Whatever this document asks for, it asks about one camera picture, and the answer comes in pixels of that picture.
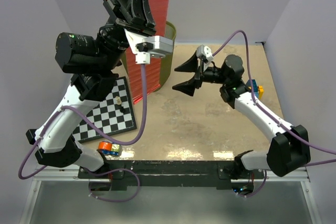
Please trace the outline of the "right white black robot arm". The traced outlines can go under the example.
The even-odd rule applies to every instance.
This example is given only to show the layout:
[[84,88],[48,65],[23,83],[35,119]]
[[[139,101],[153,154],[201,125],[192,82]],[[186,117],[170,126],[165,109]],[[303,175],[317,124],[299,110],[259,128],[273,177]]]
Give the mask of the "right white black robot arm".
[[221,84],[220,96],[232,109],[248,118],[270,141],[266,152],[246,151],[234,158],[231,178],[246,178],[255,169],[270,170],[283,177],[311,161],[308,131],[302,125],[293,126],[282,120],[257,98],[243,82],[243,61],[228,55],[221,67],[213,56],[195,52],[189,60],[176,67],[176,72],[192,72],[193,77],[173,86],[173,90],[193,96],[202,83]]

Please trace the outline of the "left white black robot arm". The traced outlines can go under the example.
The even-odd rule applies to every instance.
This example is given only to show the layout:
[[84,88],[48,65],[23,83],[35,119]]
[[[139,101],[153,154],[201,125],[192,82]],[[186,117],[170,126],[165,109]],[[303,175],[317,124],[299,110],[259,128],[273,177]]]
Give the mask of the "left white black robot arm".
[[74,164],[97,178],[105,177],[109,165],[104,155],[76,141],[73,131],[112,91],[118,78],[113,69],[127,49],[135,54],[142,72],[157,54],[149,0],[103,0],[103,5],[109,18],[96,37],[73,33],[57,37],[55,59],[63,72],[71,74],[70,84],[48,120],[26,133],[41,168]]

